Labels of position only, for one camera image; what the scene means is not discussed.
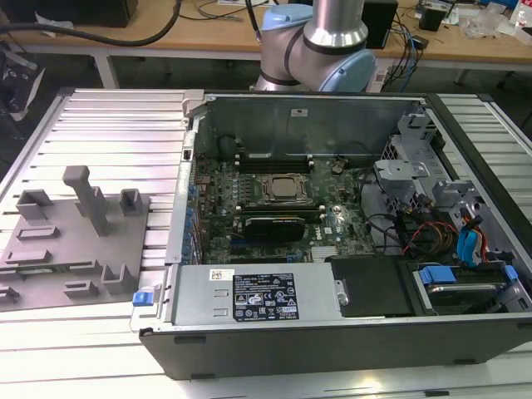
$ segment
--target warning label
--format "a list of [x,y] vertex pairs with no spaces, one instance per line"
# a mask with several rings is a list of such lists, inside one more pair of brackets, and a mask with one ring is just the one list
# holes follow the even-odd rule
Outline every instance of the warning label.
[[299,319],[293,274],[233,276],[233,318],[237,322]]

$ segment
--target table leg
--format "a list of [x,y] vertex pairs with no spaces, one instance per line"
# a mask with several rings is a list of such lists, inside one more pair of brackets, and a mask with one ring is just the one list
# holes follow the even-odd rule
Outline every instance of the table leg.
[[366,92],[368,93],[380,93],[382,90],[382,85],[386,79],[388,69],[393,67],[393,60],[391,58],[378,58],[377,59],[377,68],[373,76],[367,83]]
[[460,69],[458,72],[458,75],[455,77],[455,84],[457,85],[463,85],[464,80],[466,79],[467,74],[469,73],[469,69]]
[[93,54],[92,56],[94,57],[96,68],[98,68],[98,72],[100,73],[104,89],[120,88],[111,58],[106,54]]

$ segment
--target black box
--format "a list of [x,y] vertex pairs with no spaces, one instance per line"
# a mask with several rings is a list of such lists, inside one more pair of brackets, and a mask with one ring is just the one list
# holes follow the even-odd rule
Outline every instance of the black box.
[[425,5],[421,8],[419,28],[424,31],[437,32],[441,21],[447,15],[447,10],[438,6]]
[[35,12],[74,25],[126,27],[138,0],[0,0],[10,22],[35,22]]
[[[313,5],[313,0],[289,0],[288,2]],[[366,0],[364,2],[362,21],[369,31],[366,48],[384,48],[386,46],[396,10],[397,0]]]

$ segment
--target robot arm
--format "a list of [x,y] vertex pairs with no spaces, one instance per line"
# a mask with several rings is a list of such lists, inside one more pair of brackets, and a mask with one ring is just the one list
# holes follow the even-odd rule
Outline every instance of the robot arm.
[[365,49],[363,0],[283,4],[264,14],[260,78],[255,90],[354,92],[375,71]]

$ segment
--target blue release tab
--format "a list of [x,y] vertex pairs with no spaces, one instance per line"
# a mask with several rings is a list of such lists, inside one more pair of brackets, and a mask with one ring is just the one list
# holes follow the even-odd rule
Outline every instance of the blue release tab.
[[153,293],[138,292],[133,294],[133,306],[153,305]]
[[303,25],[313,17],[312,6],[305,4],[281,4],[266,10],[263,17],[263,31]]
[[434,283],[456,283],[456,277],[452,273],[451,266],[425,266],[419,275],[424,285]]
[[462,229],[458,235],[458,243],[456,245],[456,255],[458,259],[466,262],[470,268],[476,266],[473,262],[473,253],[475,252],[476,242],[479,235],[474,230]]
[[517,275],[517,272],[515,271],[515,268],[513,266],[509,266],[508,264],[505,266],[505,272],[506,276],[510,279],[510,281],[516,281],[519,279],[519,276]]

